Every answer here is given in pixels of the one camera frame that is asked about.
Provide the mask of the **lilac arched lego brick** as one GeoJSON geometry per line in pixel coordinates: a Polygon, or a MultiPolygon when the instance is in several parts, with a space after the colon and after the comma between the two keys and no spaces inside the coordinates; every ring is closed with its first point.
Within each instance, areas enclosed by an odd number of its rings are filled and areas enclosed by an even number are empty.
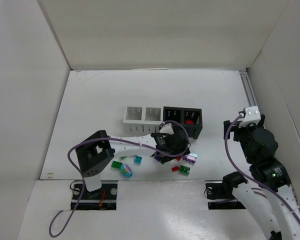
{"type": "Polygon", "coordinates": [[[182,159],[190,164],[195,164],[197,162],[197,158],[191,155],[185,155],[182,159]]]}

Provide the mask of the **red round lego piece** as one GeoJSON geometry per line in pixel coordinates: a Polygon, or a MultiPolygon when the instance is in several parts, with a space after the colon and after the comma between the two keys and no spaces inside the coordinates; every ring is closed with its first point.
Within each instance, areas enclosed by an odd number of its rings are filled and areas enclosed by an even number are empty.
{"type": "Polygon", "coordinates": [[[195,124],[194,121],[191,120],[191,119],[187,119],[187,120],[185,121],[185,123],[186,123],[187,125],[194,125],[194,124],[195,124]]]}

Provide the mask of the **purple lego brick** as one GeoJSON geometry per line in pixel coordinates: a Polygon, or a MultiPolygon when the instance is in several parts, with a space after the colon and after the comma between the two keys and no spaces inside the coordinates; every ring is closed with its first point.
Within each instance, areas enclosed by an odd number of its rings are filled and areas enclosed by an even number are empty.
{"type": "Polygon", "coordinates": [[[161,157],[155,156],[154,158],[155,158],[158,162],[160,162],[160,163],[162,162],[162,158],[161,158],[161,157]]]}

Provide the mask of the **small red lego brick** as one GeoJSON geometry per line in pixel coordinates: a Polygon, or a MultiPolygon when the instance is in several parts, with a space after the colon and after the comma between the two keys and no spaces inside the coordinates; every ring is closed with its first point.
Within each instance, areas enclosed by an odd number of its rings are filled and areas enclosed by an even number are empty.
{"type": "Polygon", "coordinates": [[[176,171],[178,171],[180,168],[179,168],[179,166],[175,166],[175,167],[173,167],[171,170],[173,171],[173,172],[176,172],[176,171]]]}

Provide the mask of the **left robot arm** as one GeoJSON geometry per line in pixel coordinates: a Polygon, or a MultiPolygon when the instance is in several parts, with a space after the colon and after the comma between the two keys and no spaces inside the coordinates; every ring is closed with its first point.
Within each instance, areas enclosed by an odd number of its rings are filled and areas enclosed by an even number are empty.
{"type": "Polygon", "coordinates": [[[88,192],[102,188],[101,172],[113,160],[129,156],[159,157],[164,163],[188,153],[190,141],[183,130],[173,134],[150,133],[134,137],[114,137],[99,130],[73,150],[80,175],[88,192]]]}

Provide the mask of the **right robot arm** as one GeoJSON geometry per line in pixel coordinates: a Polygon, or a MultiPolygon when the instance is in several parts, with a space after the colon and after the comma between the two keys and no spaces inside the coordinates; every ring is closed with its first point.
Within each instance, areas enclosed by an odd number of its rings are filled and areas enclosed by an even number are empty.
{"type": "Polygon", "coordinates": [[[300,211],[292,182],[284,165],[275,157],[278,143],[264,127],[258,111],[240,112],[234,121],[224,121],[223,140],[235,172],[222,179],[223,192],[238,199],[268,240],[300,240],[300,211]],[[228,140],[238,142],[251,175],[235,164],[228,140]]]}

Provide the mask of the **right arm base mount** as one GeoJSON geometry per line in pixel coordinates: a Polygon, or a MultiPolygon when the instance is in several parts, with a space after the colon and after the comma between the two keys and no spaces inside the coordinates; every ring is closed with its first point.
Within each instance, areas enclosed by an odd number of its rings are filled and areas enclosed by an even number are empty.
{"type": "Polygon", "coordinates": [[[220,181],[207,182],[204,196],[207,198],[208,210],[244,210],[244,205],[236,199],[220,181]]]}

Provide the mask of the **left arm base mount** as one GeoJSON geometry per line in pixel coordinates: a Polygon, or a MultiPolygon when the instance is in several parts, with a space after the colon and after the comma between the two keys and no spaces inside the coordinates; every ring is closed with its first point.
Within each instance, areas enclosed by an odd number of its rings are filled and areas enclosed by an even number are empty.
{"type": "MultiPolygon", "coordinates": [[[[82,191],[82,182],[73,181],[69,185],[72,196],[70,201],[70,209],[73,210],[82,191]]],[[[103,181],[102,187],[96,191],[89,192],[84,190],[79,200],[76,210],[79,211],[115,211],[117,209],[117,181],[103,181]]]]}

